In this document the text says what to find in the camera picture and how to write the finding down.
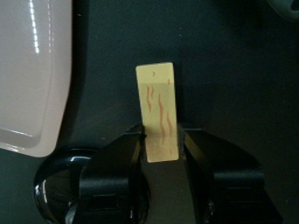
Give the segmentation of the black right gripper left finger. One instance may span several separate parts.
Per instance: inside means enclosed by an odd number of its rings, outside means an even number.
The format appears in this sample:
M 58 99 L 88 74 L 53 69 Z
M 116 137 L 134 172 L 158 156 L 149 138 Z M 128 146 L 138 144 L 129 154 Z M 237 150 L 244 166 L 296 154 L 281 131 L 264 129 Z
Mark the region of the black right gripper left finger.
M 145 223 L 150 193 L 141 171 L 144 139 L 144 127 L 136 125 L 90 157 L 65 224 Z

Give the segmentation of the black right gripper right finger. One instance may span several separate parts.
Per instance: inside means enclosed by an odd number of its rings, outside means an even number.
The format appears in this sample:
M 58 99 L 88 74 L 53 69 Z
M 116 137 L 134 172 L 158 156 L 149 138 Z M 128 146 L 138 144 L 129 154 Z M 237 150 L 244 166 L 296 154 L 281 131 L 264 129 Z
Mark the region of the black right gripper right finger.
M 196 224 L 282 224 L 257 159 L 190 125 L 178 126 L 178 145 Z

